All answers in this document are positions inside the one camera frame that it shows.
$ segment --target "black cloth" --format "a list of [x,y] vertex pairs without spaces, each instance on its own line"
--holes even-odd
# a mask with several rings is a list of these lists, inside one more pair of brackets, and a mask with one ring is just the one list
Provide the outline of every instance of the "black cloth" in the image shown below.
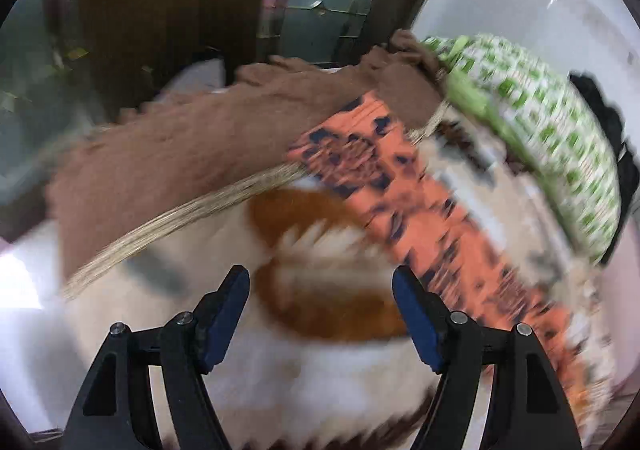
[[622,139],[623,124],[618,111],[607,105],[593,78],[587,75],[571,73],[569,80],[574,84],[582,98],[587,102],[593,114],[595,114],[604,134],[609,140],[616,159],[618,161],[618,185],[620,187],[620,219],[613,240],[600,260],[601,265],[606,265],[616,248],[620,232],[629,215],[631,200],[640,183],[640,172],[634,161],[634,153],[626,141]]

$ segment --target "black object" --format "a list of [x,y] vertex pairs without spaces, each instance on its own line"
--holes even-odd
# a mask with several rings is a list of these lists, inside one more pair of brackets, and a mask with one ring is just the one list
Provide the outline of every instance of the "black object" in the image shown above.
[[[393,290],[420,358],[442,373],[412,450],[462,447],[482,366],[491,364],[497,370],[481,450],[580,449],[569,404],[529,326],[500,331],[450,313],[407,267],[395,271]],[[249,274],[234,266],[193,314],[135,333],[122,323],[111,326],[71,411],[62,448],[161,449],[148,373],[149,365],[160,365],[180,448],[230,450],[201,374],[223,360],[248,293]]]
[[600,259],[600,264],[606,265],[616,248],[620,232],[628,218],[631,200],[640,183],[640,172],[634,162],[634,153],[630,150],[628,143],[623,140],[622,119],[620,119],[620,115],[614,107],[609,106],[604,102],[596,81],[588,75],[580,75],[573,72],[569,74],[569,80],[574,84],[575,88],[587,102],[591,111],[593,111],[593,114],[598,119],[598,122],[600,123],[607,140],[609,140],[611,149],[613,149],[614,156],[618,162],[620,218],[618,219],[618,226],[613,239],[611,240],[611,244]]

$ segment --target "orange fabric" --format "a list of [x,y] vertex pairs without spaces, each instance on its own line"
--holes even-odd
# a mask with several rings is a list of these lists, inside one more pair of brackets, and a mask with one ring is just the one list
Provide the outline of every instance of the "orange fabric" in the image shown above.
[[369,92],[303,135],[289,158],[344,198],[447,307],[499,329],[530,324],[580,417],[582,365],[565,340],[570,312],[519,281],[517,269],[495,253],[467,210],[425,173],[403,130]]

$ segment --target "white wall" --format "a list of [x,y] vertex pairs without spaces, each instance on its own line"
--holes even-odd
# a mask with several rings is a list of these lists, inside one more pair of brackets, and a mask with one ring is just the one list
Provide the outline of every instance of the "white wall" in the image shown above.
[[591,72],[640,148],[640,29],[622,0],[427,0],[414,34],[488,32],[529,48],[559,72]]

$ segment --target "brown blanket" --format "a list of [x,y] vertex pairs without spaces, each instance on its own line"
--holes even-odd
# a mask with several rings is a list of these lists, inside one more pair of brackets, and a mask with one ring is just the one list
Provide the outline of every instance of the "brown blanket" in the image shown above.
[[158,215],[277,166],[304,131],[369,90],[407,127],[424,126],[442,100],[431,82],[438,62],[408,32],[390,49],[335,73],[276,57],[240,68],[224,94],[123,113],[121,125],[80,143],[48,188],[63,274]]

